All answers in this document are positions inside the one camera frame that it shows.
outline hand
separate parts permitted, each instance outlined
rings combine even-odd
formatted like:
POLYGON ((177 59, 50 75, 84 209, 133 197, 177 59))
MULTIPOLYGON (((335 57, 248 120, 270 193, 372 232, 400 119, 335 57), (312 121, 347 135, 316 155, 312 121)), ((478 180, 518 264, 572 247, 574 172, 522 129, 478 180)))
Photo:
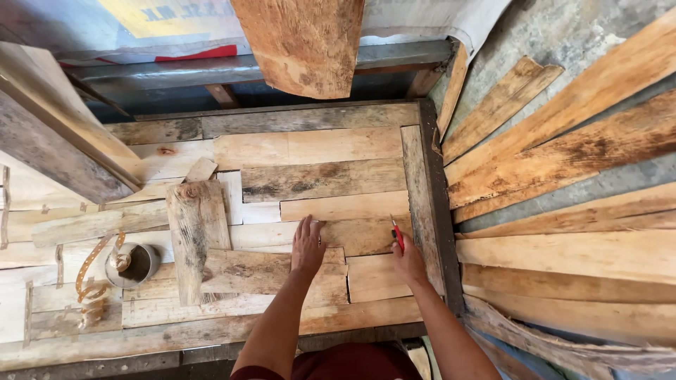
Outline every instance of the hand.
POLYGON ((327 243, 319 244, 319 230, 326 222, 312 223, 312 215, 308 215, 298 223, 293 236, 293 249, 291 250, 291 272, 294 270, 303 274, 310 280, 317 274, 324 260, 324 252, 327 243))
POLYGON ((420 250, 413 244, 413 240, 402 233, 404 238, 404 253, 398 242, 392 244, 392 252, 394 252, 394 269, 401 279, 413 288, 427 281, 425 274, 425 262, 420 254, 420 250))

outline person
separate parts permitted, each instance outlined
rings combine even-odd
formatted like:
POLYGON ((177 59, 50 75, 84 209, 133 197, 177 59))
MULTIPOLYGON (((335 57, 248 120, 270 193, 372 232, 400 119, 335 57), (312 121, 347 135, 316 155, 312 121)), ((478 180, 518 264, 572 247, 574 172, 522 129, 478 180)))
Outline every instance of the person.
MULTIPOLYGON (((326 251, 320 230, 326 222, 303 218, 293 236, 291 272, 249 335, 231 380, 421 379, 404 352, 377 343, 344 343, 294 359, 303 301, 326 251)), ((395 270, 415 297, 443 380, 501 379, 481 348, 427 281, 425 264, 411 238, 404 252, 392 245, 395 270)))

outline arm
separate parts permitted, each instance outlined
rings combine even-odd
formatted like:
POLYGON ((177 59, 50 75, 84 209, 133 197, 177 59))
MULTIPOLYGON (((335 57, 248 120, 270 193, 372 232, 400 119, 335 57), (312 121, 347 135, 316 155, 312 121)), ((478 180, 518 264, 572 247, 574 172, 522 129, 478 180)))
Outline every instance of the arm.
POLYGON ((286 380, 291 378, 301 307, 327 250, 326 242, 319 245, 319 230, 325 222, 310 225, 311 221, 312 215, 308 215, 298 224, 293 236, 289 277, 258 319, 235 362, 233 373, 245 366, 262 366, 286 380))
POLYGON ((444 380, 500 380, 500 374, 483 350, 446 308, 427 280, 425 263, 413 240, 404 235, 404 254, 398 243, 392 245, 395 269, 416 299, 425 322, 434 355, 444 380))

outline red shirt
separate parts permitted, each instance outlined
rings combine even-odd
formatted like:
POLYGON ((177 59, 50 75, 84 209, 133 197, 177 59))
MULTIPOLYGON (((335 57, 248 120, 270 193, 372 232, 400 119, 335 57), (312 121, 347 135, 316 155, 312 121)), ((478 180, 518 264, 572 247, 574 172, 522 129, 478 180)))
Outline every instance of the red shirt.
MULTIPOLYGON (((260 366, 247 366, 230 380, 284 380, 260 366)), ((344 343, 324 351, 300 354, 291 380, 422 380, 408 355, 396 348, 370 343, 344 343)))

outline metal beam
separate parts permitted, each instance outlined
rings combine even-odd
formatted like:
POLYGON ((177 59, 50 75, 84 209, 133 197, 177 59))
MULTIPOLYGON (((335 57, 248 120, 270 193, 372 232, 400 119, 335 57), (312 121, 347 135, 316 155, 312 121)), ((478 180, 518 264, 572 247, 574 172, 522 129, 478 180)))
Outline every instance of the metal beam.
MULTIPOLYGON (((449 41, 423 41, 362 46, 357 69, 444 62, 451 56, 449 41)), ((66 72, 99 93, 204 86, 214 83, 262 80, 253 55, 149 62, 145 64, 67 68, 66 72)))

